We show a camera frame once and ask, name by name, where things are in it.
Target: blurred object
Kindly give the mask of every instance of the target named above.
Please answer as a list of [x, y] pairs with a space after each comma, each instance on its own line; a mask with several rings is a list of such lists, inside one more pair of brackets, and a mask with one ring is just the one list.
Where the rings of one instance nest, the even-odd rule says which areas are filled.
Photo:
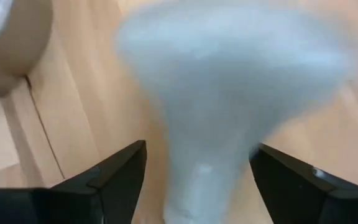
[[330, 101], [358, 67], [332, 21], [236, 0], [153, 4], [116, 40], [168, 128], [168, 224], [221, 223], [249, 150]]
[[38, 61], [51, 23], [50, 0], [0, 0], [0, 96]]
[[146, 160], [137, 141], [51, 189], [0, 189], [0, 223], [130, 224]]

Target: blurry white object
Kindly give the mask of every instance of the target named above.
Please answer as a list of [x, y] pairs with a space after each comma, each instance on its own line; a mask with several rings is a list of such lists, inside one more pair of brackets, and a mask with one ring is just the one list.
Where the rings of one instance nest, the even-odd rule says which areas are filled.
[[161, 2], [123, 23], [118, 52], [169, 131], [166, 224], [221, 223], [249, 151], [330, 99], [356, 67], [334, 29], [233, 0]]

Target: light bulb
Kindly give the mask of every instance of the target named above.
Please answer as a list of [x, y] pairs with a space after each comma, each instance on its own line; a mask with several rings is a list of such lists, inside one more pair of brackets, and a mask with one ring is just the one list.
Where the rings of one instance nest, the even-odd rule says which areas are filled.
[[123, 23], [118, 53], [168, 128], [166, 224], [222, 222], [249, 151], [354, 71], [341, 35], [296, 10], [233, 0], [165, 1]]

